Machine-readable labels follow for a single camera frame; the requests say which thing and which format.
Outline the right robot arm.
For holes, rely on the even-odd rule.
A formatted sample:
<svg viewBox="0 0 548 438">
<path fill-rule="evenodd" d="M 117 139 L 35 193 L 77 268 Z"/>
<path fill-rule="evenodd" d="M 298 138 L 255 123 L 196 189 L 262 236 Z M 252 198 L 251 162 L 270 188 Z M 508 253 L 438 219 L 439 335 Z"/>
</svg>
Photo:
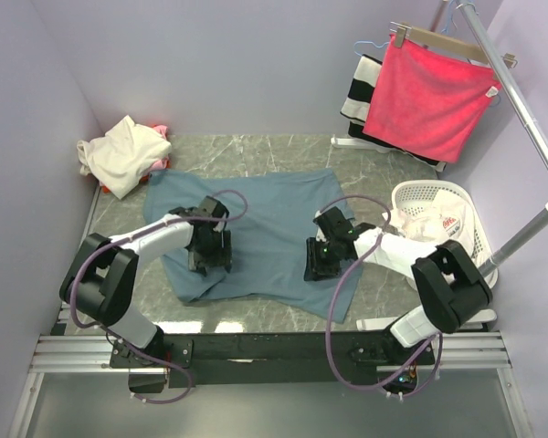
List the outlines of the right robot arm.
<svg viewBox="0 0 548 438">
<path fill-rule="evenodd" d="M 465 248 L 454 240 L 441 245 L 388 234 L 375 225 L 352 224 L 333 207 L 316 213 L 318 231 L 306 241 L 306 281 L 336 278 L 342 262 L 383 266 L 411 279 L 421 305 L 396 319 L 383 341 L 387 360 L 402 364 L 415 345 L 438 332 L 451 334 L 480 314 L 489 315 L 490 286 Z"/>
</svg>

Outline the blue t shirt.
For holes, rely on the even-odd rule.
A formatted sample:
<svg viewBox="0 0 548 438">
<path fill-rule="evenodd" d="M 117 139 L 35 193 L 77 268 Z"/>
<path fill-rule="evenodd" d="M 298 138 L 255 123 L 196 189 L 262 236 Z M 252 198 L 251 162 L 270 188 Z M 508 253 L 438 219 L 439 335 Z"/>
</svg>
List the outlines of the blue t shirt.
<svg viewBox="0 0 548 438">
<path fill-rule="evenodd" d="M 232 269 L 189 270 L 188 254 L 176 249 L 162 258 L 165 274 L 184 303 L 257 296 L 277 300 L 322 318 L 345 320 L 361 269 L 340 286 L 337 279 L 305 281 L 306 240 L 316 234 L 312 221 L 335 201 L 347 218 L 354 214 L 343 199 L 334 172 L 274 172 L 263 176 L 203 179 L 192 173 L 155 172 L 148 182 L 143 218 L 151 224 L 176 207 L 193 207 L 216 194 L 237 219 L 232 234 Z"/>
</svg>

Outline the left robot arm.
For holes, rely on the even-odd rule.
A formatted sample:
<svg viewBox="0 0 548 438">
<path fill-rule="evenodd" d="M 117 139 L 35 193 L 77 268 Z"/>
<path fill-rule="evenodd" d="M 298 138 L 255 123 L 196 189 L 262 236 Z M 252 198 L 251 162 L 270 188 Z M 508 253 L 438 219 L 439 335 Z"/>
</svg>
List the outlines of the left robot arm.
<svg viewBox="0 0 548 438">
<path fill-rule="evenodd" d="M 60 298 L 132 344 L 145 367 L 164 355 L 163 331 L 133 304 L 138 269 L 174 250 L 187 252 L 185 267 L 200 276 L 232 267 L 227 208 L 207 196 L 197 207 L 177 207 L 132 233 L 105 237 L 93 233 L 79 247 L 59 290 Z"/>
</svg>

